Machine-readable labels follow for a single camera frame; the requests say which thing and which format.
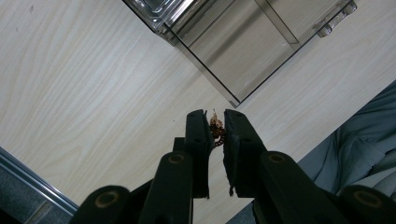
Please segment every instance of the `blue-gray fabric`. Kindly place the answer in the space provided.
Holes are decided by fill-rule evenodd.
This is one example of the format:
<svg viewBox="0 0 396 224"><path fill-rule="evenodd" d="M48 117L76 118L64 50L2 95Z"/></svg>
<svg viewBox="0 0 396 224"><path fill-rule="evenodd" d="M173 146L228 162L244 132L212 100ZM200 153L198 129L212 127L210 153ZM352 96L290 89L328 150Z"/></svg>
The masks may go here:
<svg viewBox="0 0 396 224"><path fill-rule="evenodd" d="M299 165L317 186L331 193L369 178L370 187L394 198L396 174L378 174L396 167L395 148L396 81L314 148Z"/></svg>

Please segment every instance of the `table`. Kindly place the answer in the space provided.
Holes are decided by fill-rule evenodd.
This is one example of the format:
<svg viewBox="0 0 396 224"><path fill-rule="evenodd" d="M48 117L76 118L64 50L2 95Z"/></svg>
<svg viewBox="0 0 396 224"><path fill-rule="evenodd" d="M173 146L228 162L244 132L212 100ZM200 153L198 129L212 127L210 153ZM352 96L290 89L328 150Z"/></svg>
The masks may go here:
<svg viewBox="0 0 396 224"><path fill-rule="evenodd" d="M396 2L356 3L237 108L269 150L298 161L396 79ZM142 185L189 112L231 107L121 1L4 0L0 19L0 146L77 204ZM221 148L209 187L194 223L224 223L250 201L229 197Z"/></svg>

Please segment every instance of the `wooden table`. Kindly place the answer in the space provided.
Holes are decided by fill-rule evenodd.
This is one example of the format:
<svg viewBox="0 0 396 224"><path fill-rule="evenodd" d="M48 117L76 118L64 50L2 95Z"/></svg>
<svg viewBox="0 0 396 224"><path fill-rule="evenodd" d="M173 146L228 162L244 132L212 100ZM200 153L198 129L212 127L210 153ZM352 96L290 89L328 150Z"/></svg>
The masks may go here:
<svg viewBox="0 0 396 224"><path fill-rule="evenodd" d="M237 110L270 150L302 158L396 79L396 2L359 0ZM184 136L195 109L231 106L194 65L120 1L0 2L0 146L80 204L95 189L135 189ZM222 149L194 223L224 223Z"/></svg>

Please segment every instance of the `light wood surface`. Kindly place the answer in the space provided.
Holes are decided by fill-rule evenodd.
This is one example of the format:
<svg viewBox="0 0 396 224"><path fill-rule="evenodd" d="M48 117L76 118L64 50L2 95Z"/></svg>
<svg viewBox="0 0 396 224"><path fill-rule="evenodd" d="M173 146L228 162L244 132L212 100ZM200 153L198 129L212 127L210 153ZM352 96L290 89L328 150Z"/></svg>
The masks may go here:
<svg viewBox="0 0 396 224"><path fill-rule="evenodd" d="M268 149L299 160L396 79L396 2L357 4L238 108ZM75 203L137 188L187 113L231 107L121 1L0 1L0 69L0 146ZM228 196L221 148L209 169L194 223L224 223L249 202Z"/></svg>

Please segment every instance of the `clothing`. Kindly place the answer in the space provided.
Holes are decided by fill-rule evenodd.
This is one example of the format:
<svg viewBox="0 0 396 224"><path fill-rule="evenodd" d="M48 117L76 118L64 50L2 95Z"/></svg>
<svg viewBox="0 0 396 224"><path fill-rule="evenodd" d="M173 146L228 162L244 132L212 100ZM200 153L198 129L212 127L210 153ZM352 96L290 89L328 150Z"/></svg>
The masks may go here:
<svg viewBox="0 0 396 224"><path fill-rule="evenodd" d="M396 81L298 163L331 193L356 183L396 198Z"/></svg>

